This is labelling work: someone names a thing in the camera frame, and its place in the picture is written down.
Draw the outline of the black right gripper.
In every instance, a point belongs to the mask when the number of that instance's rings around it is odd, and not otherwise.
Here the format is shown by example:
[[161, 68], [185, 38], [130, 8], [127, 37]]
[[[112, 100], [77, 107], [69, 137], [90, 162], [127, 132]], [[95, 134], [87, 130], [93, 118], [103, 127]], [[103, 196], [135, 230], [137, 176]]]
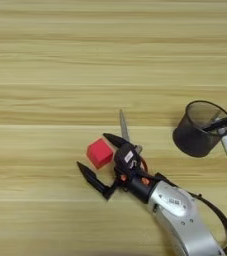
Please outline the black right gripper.
[[[117, 135], [104, 133], [103, 136], [117, 148], [121, 148], [124, 145], [131, 146], [130, 142]], [[109, 200], [117, 187], [120, 186], [124, 191], [132, 193], [141, 202], [147, 204], [157, 183], [157, 180], [141, 167], [140, 162], [133, 167], [125, 164], [116, 164], [114, 167], [116, 179], [111, 186], [106, 186], [102, 183], [87, 166], [80, 162], [77, 165], [86, 181], [101, 193], [106, 200]]]

